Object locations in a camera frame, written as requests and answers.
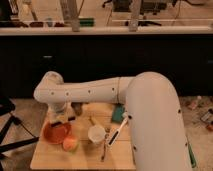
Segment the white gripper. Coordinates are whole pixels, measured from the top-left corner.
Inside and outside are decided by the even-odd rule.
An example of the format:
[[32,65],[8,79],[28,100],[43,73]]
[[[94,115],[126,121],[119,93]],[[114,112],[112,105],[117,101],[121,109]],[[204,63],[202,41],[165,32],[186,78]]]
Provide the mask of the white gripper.
[[48,120],[52,126],[67,123],[75,119],[75,112],[69,103],[49,103]]

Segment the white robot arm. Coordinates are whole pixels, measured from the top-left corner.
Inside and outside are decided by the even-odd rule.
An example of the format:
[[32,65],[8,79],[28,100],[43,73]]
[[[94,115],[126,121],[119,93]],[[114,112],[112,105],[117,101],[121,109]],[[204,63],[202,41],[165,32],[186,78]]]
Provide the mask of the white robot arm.
[[84,83],[66,83],[47,72],[34,98],[54,112],[68,102],[120,103],[125,106],[136,171],[193,171],[182,111],[175,87],[157,72]]

